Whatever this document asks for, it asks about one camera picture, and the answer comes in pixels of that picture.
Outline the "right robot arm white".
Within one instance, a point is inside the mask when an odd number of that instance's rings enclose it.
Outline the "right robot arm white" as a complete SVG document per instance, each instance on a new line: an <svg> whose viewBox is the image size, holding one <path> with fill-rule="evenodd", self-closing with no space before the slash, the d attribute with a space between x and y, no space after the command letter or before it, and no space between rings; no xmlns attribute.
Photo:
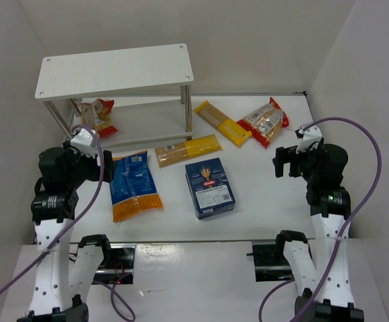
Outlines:
<svg viewBox="0 0 389 322"><path fill-rule="evenodd" d="M278 253L290 265L298 296L294 313L300 321L363 321L364 312L355 305L349 281L344 243L351 214L349 193L341 186L348 162L347 152L334 144L317 142L304 152L296 146L277 148L275 175L290 165L291 177L307 183L307 203L315 230L316 254L299 231L283 230L277 237Z"/></svg>

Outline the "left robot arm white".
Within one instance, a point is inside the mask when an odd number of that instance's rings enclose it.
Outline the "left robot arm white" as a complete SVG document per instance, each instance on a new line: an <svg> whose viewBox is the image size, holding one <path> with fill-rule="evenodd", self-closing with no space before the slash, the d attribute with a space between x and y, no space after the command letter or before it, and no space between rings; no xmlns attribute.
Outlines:
<svg viewBox="0 0 389 322"><path fill-rule="evenodd" d="M38 251L32 301L22 321L88 321L87 294L98 267L108 259L104 234L88 235L70 262L70 238L76 220L77 188L85 181L111 182L116 165L111 152L98 155L69 141L39 155L41 177L31 203Z"/></svg>

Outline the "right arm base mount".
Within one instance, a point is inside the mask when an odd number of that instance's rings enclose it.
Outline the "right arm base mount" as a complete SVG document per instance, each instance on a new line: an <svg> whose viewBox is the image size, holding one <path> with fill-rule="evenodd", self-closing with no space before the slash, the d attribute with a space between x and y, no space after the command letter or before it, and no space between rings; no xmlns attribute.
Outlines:
<svg viewBox="0 0 389 322"><path fill-rule="evenodd" d="M281 282L292 278L292 270L284 257L277 253L276 242L253 241L246 256L254 263L256 282Z"/></svg>

